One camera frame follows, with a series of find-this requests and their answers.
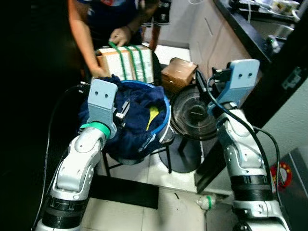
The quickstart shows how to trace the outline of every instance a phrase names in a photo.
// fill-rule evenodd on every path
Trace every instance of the person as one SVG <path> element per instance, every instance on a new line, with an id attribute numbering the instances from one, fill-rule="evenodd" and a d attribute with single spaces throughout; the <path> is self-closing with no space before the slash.
<path id="1" fill-rule="evenodd" d="M 105 77 L 95 50 L 111 41 L 117 46 L 141 44 L 139 28 L 158 7 L 159 0 L 68 0 L 69 23 L 75 41 L 93 77 Z"/>
<path id="2" fill-rule="evenodd" d="M 141 37 L 144 40 L 144 34 L 147 27 L 152 28 L 152 37 L 150 40 L 149 48 L 153 51 L 156 50 L 158 44 L 158 38 L 160 35 L 161 26 L 169 25 L 169 14 L 170 14 L 171 0 L 160 0 L 159 5 L 153 17 L 142 25 Z"/>

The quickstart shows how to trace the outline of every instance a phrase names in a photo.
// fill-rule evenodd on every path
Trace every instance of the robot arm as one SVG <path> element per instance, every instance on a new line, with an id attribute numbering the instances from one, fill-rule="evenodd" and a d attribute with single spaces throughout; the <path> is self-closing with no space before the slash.
<path id="1" fill-rule="evenodd" d="M 68 147 L 68 156 L 57 169 L 42 219 L 36 231 L 79 231 L 94 169 L 101 150 L 116 134 L 113 123 L 117 86 L 95 79 L 88 97 L 89 119 L 82 133 Z"/>
<path id="2" fill-rule="evenodd" d="M 234 192 L 233 212 L 240 222 L 233 231 L 289 231 L 279 203 L 273 200 L 271 184 L 256 140 L 246 127 L 230 116 L 243 120 L 251 129 L 243 111 L 237 107 L 242 98 L 254 87 L 259 67 L 258 60 L 233 61 L 228 69 L 216 71 L 226 82 L 216 92 L 216 101 L 228 108 L 225 113 L 213 103 L 208 113 L 217 119 L 218 139 L 224 150 L 231 187 Z"/>

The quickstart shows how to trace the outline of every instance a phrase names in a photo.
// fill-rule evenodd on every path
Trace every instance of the sink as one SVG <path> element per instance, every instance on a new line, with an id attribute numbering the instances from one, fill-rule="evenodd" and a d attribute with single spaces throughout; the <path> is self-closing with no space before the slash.
<path id="1" fill-rule="evenodd" d="M 256 29 L 257 32 L 259 32 L 263 39 L 267 39 L 268 35 L 274 35 L 285 39 L 294 30 L 292 25 L 283 25 L 274 22 L 251 20 L 250 24 Z"/>

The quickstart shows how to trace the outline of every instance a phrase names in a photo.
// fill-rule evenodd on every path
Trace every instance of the cabinet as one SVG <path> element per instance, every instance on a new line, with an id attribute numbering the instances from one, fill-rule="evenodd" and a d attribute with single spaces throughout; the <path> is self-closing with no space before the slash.
<path id="1" fill-rule="evenodd" d="M 251 58 L 213 0 L 199 6 L 189 45 L 191 59 L 205 77 L 211 76 L 211 67 L 222 69 L 229 61 Z"/>

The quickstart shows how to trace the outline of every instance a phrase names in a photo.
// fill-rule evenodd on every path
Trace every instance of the hand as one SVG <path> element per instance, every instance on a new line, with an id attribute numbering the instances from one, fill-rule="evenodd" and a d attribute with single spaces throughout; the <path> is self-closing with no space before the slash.
<path id="1" fill-rule="evenodd" d="M 117 44 L 118 47 L 122 47 L 128 43 L 131 39 L 131 32 L 127 26 L 115 29 L 109 38 L 110 42 Z"/>
<path id="2" fill-rule="evenodd" d="M 104 71 L 100 66 L 90 68 L 93 77 L 107 77 L 107 72 Z"/>

